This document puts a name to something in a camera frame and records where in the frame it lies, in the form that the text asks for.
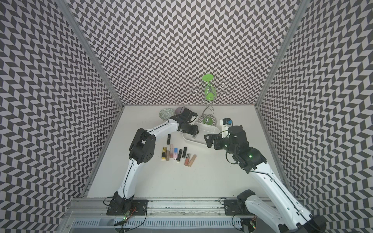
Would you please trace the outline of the white storage box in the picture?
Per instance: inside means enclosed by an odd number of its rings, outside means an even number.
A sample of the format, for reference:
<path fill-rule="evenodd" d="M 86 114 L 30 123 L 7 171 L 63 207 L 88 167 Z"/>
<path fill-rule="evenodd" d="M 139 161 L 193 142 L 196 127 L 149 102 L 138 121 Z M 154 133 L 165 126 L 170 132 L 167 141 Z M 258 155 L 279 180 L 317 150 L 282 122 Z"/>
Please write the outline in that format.
<path fill-rule="evenodd" d="M 198 126 L 199 133 L 196 136 L 183 133 L 182 136 L 185 141 L 206 146 L 207 143 L 206 143 L 204 136 L 209 135 L 209 134 L 215 135 L 220 132 L 220 129 L 216 126 L 211 126 L 211 125 L 202 124 L 198 122 L 196 122 L 195 125 Z"/>

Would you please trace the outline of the black lipstick short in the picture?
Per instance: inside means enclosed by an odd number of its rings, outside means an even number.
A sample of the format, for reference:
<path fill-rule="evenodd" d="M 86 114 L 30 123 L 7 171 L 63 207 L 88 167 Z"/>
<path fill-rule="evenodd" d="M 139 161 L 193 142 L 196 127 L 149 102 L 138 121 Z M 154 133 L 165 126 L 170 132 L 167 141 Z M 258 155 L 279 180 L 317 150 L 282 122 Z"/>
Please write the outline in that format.
<path fill-rule="evenodd" d="M 183 154 L 182 154 L 183 159 L 186 158 L 186 155 L 187 155 L 186 153 L 187 153 L 187 147 L 184 147 Z"/>

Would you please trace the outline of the peach lipstick tube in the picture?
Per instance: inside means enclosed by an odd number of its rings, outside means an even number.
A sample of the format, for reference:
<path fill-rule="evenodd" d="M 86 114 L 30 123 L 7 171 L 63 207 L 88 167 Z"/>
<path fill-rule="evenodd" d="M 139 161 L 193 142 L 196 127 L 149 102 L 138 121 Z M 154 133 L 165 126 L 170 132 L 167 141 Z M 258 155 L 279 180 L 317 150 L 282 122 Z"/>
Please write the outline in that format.
<path fill-rule="evenodd" d="M 195 159 L 197 158 L 197 155 L 196 154 L 194 154 L 191 158 L 190 158 L 190 160 L 189 160 L 189 163 L 188 163 L 188 167 L 191 167 L 192 165 L 193 165 L 193 163 L 194 163 L 194 161 L 195 161 Z"/>

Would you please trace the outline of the orange lip gloss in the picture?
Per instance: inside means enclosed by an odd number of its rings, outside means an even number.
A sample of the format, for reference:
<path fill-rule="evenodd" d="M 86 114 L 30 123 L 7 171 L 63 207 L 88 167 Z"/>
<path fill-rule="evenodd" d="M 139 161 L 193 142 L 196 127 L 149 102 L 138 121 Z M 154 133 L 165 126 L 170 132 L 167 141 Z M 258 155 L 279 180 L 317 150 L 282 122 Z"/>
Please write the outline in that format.
<path fill-rule="evenodd" d="M 186 155 L 186 159 L 185 159 L 185 162 L 184 162 L 184 165 L 185 165 L 185 166 L 188 166 L 189 161 L 190 161 L 190 157 L 191 157 L 191 154 L 188 153 L 188 154 Z"/>

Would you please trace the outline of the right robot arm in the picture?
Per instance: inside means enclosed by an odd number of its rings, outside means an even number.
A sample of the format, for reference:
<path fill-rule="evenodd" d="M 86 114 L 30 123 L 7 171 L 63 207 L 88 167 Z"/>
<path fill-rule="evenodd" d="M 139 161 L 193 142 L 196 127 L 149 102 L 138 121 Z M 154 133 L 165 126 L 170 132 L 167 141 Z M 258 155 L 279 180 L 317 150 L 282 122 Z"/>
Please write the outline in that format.
<path fill-rule="evenodd" d="M 314 216 L 306 209 L 275 175 L 262 153 L 251 147 L 242 126 L 231 126 L 224 136 L 205 135 L 208 148 L 225 150 L 251 179 L 257 181 L 274 207 L 264 203 L 254 191 L 245 190 L 237 196 L 243 213 L 251 213 L 266 222 L 277 233 L 323 233 L 326 218 Z"/>

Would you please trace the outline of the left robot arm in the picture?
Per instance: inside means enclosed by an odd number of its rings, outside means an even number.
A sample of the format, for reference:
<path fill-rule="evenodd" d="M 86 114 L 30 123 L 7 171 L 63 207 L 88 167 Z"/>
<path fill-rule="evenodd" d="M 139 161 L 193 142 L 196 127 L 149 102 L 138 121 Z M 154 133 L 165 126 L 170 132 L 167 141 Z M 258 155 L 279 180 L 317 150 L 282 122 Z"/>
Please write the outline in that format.
<path fill-rule="evenodd" d="M 157 140 L 174 132 L 197 135 L 199 133 L 198 126 L 192 124 L 197 116 L 198 114 L 194 112 L 181 113 L 170 117 L 156 127 L 147 130 L 138 129 L 130 145 L 129 166 L 126 175 L 119 189 L 114 193 L 112 200 L 120 203 L 129 202 L 134 197 L 140 171 L 143 164 L 152 159 Z"/>

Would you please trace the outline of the black lipstick upper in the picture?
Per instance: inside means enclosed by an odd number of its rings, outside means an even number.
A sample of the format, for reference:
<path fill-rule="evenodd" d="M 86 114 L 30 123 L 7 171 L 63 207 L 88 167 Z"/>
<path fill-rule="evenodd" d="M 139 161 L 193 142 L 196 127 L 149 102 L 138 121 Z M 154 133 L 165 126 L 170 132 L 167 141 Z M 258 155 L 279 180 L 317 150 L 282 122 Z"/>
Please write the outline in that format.
<path fill-rule="evenodd" d="M 171 144 L 171 134 L 168 134 L 167 145 L 170 145 L 170 144 Z"/>

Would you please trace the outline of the blue pink lipstick tube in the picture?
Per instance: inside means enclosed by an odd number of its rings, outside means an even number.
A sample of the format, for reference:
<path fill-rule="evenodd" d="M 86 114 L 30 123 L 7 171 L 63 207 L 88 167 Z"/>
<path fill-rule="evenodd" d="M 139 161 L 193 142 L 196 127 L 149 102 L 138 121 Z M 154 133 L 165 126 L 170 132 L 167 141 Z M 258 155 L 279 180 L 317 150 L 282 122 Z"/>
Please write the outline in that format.
<path fill-rule="evenodd" d="M 173 158 L 174 160 L 177 160 L 178 157 L 178 148 L 174 148 Z"/>

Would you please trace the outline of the black lipstick long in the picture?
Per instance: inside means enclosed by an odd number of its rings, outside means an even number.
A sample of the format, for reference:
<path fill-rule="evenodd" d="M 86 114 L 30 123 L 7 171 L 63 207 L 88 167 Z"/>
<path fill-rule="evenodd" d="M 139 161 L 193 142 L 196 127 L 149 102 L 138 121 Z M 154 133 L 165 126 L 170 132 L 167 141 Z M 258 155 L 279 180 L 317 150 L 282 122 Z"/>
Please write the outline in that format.
<path fill-rule="evenodd" d="M 182 154 L 183 154 L 183 150 L 180 149 L 180 150 L 178 151 L 178 155 L 177 155 L 177 162 L 178 162 L 178 163 L 179 163 L 180 160 L 181 160 Z"/>

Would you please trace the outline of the beige small lipstick tube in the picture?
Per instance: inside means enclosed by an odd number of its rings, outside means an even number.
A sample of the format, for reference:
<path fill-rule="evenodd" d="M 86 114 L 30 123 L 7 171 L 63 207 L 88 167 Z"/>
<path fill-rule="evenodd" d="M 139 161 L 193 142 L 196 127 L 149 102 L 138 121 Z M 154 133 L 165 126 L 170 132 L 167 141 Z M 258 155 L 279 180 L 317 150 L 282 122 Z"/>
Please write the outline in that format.
<path fill-rule="evenodd" d="M 167 150 L 166 152 L 166 161 L 169 161 L 170 160 L 170 151 Z"/>

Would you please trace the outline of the gold black lipstick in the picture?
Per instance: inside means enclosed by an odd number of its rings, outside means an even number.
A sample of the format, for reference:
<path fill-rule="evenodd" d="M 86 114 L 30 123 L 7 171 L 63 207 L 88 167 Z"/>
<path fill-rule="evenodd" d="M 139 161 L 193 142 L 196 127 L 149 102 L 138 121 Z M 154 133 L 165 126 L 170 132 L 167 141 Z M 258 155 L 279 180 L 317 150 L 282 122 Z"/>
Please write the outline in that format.
<path fill-rule="evenodd" d="M 167 155 L 167 147 L 163 147 L 161 159 L 166 160 L 166 155 Z"/>

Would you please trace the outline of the purple bowl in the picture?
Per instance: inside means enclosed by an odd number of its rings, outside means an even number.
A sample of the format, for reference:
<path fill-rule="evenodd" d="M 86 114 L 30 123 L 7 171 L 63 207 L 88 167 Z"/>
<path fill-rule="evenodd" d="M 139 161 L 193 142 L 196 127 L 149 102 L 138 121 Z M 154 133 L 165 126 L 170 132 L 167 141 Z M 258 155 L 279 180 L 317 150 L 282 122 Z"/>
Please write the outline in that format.
<path fill-rule="evenodd" d="M 176 114 L 176 115 L 181 114 L 181 113 L 183 112 L 184 108 L 185 108 L 184 106 L 178 107 L 178 108 L 175 110 L 175 114 Z"/>

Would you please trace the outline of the green patterned bowl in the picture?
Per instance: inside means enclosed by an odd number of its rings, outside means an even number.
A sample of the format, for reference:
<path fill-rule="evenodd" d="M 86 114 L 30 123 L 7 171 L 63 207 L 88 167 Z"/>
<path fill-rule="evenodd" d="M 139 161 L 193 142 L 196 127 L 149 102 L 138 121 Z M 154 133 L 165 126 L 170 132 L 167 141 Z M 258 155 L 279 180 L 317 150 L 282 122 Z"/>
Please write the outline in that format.
<path fill-rule="evenodd" d="M 164 108 L 159 112 L 159 117 L 162 120 L 168 120 L 170 117 L 175 115 L 175 111 L 172 108 Z"/>

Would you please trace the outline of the chrome jewelry stand green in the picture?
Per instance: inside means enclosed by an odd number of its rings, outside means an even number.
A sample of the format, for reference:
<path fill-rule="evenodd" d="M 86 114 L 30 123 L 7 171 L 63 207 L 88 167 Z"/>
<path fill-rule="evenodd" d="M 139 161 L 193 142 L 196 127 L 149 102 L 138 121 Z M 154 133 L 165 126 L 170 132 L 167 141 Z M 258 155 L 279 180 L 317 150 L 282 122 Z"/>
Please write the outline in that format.
<path fill-rule="evenodd" d="M 216 86 L 213 84 L 214 75 L 211 73 L 205 74 L 202 77 L 202 81 L 205 85 L 202 88 L 203 92 L 203 106 L 205 107 L 201 114 L 196 116 L 197 123 L 202 123 L 205 125 L 216 126 L 217 119 L 214 116 L 215 109 L 213 107 L 214 102 L 219 96 L 227 94 L 226 82 L 223 82 L 221 85 Z"/>

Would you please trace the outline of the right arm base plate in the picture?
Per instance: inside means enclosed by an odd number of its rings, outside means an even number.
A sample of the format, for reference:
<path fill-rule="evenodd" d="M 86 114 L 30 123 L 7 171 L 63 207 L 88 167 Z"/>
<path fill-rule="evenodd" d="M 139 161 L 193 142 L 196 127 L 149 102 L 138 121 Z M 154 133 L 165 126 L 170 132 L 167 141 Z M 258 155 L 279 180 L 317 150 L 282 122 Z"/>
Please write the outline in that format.
<path fill-rule="evenodd" d="M 240 210 L 236 200 L 223 200 L 224 211 L 226 216 L 233 216 L 233 215 L 249 215 L 249 212 Z"/>

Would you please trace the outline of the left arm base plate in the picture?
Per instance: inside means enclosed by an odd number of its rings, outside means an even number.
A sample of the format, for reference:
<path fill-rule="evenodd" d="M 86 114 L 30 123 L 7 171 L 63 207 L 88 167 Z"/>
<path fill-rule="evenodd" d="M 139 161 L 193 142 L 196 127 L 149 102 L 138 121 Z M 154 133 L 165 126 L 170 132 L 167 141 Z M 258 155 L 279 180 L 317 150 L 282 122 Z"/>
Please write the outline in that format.
<path fill-rule="evenodd" d="M 111 200 L 106 212 L 107 216 L 124 216 L 127 212 L 133 213 L 134 216 L 145 216 L 148 200 L 132 200 L 125 202 L 117 202 Z"/>

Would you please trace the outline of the aluminium front rail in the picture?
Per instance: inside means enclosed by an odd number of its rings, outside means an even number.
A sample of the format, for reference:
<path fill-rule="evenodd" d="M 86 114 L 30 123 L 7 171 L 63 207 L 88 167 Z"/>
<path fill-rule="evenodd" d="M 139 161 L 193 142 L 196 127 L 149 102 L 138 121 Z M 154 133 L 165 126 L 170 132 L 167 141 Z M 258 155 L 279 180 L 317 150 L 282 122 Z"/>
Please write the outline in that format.
<path fill-rule="evenodd" d="M 135 198 L 148 200 L 145 215 L 150 217 L 203 216 L 224 217 L 223 200 L 233 198 Z M 111 197 L 73 199 L 65 216 L 108 217 Z"/>

